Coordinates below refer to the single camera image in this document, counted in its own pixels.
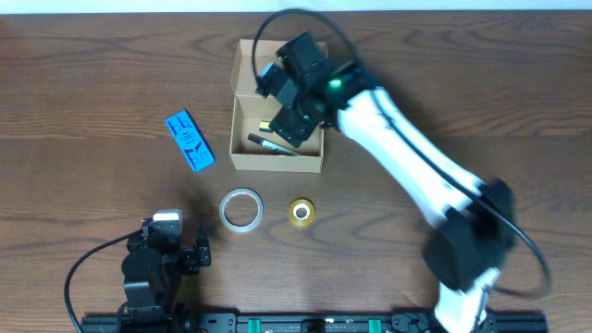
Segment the black and white marker pen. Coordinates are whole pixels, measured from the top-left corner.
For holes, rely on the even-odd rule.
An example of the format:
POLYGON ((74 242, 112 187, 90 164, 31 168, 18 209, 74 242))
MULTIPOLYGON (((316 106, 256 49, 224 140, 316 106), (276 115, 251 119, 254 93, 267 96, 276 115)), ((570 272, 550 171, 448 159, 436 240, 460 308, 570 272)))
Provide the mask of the black and white marker pen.
POLYGON ((256 134, 253 134, 253 133, 250 133, 248 135, 248 140, 250 142, 254 142, 254 143, 256 143, 256 144, 258 144, 260 146, 263 146, 266 149, 268 149, 268 150, 270 150, 272 152, 275 152, 277 154, 290 155, 290 156, 299 156, 300 155, 299 153, 297 153, 295 151, 292 151, 289 148, 286 148, 286 147, 281 146, 281 145, 279 145, 277 143, 271 142, 271 141, 269 141, 269 140, 267 140, 267 139, 265 139, 265 138, 263 138, 261 136, 258 136, 256 134))

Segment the blue plastic tape dispenser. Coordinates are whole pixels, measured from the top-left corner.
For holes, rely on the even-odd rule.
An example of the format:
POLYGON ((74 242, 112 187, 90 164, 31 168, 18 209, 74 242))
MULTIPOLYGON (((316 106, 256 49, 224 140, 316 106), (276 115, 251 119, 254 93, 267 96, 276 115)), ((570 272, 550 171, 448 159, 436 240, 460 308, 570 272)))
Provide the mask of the blue plastic tape dispenser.
POLYGON ((212 149, 187 109, 169 117, 166 126, 193 172, 215 163, 212 149))

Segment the small yellow tape roll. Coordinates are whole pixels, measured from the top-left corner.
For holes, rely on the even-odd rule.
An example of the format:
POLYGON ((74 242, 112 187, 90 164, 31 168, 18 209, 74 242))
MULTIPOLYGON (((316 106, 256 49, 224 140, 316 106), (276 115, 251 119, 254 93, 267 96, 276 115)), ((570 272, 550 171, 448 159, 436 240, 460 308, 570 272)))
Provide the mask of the small yellow tape roll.
POLYGON ((306 228, 314 222, 315 207, 306 199, 298 199, 290 205, 290 223, 298 228, 306 228))

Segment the yellow and black marker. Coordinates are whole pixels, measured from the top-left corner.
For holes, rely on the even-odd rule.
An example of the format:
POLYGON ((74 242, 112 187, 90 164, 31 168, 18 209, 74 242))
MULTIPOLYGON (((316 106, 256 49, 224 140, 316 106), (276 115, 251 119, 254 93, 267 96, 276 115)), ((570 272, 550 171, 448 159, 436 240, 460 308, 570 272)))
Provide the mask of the yellow and black marker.
POLYGON ((261 121, 259 124, 259 130, 262 132, 271 133, 273 130, 270 128, 270 123, 267 121, 261 121))

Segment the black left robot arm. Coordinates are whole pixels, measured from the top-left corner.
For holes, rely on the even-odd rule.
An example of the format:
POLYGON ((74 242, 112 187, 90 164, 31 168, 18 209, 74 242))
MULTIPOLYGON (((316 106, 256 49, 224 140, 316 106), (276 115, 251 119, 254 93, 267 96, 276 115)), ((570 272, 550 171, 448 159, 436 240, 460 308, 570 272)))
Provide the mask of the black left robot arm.
POLYGON ((196 275, 212 263, 204 226, 191 246, 180 244, 179 222, 151 218, 127 241, 129 254, 121 270, 127 316, 118 319, 118 332, 199 332, 196 314, 177 300, 182 278, 196 275))

